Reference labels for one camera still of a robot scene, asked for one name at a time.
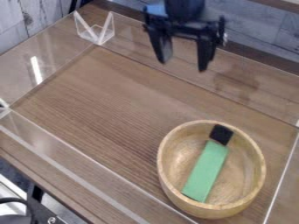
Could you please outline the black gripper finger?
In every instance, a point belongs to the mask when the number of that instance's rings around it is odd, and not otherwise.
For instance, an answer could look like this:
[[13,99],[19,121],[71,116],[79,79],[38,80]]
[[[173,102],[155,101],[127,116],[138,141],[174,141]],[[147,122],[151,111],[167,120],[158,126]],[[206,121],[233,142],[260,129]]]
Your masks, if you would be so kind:
[[155,56],[162,64],[174,56],[173,37],[167,31],[151,25],[147,26],[147,33],[151,40]]
[[197,41],[198,44],[198,67],[200,71],[205,72],[210,62],[214,60],[218,42],[213,35],[201,35]]

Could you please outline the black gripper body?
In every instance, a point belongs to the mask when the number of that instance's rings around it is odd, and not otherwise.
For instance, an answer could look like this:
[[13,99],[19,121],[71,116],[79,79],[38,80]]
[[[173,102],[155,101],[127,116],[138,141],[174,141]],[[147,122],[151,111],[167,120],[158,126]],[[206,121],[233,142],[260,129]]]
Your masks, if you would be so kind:
[[145,29],[151,25],[167,31],[171,37],[198,41],[201,35],[213,35],[218,46],[228,42],[226,17],[209,8],[206,0],[161,0],[145,9]]

